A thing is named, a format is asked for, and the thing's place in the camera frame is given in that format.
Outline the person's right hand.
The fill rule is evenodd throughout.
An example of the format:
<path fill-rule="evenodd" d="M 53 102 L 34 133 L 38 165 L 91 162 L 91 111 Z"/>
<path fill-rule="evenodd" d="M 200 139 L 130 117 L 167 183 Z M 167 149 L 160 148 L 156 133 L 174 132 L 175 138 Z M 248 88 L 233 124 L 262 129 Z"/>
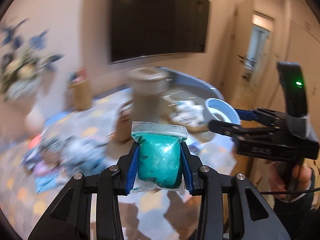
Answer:
<path fill-rule="evenodd" d="M 276 163 L 276 162 L 272 162 L 269 165 L 270 189 L 273 192 L 287 191 L 285 189 L 285 183 L 283 182 L 283 180 L 281 179 L 281 177 L 277 172 L 278 166 L 279 166 L 279 163 Z M 297 191 L 310 189 L 312 175 L 313 175 L 312 169 L 306 166 L 300 166 L 300 165 L 295 166 L 295 168 L 292 170 L 292 178 L 295 179 L 297 182 L 297 186 L 295 186 L 295 189 Z M 305 196 L 305 193 L 294 194 L 294 195 L 275 194 L 274 199 L 279 199 L 283 202 L 289 203 L 289 202 L 295 202 L 304 196 Z"/>

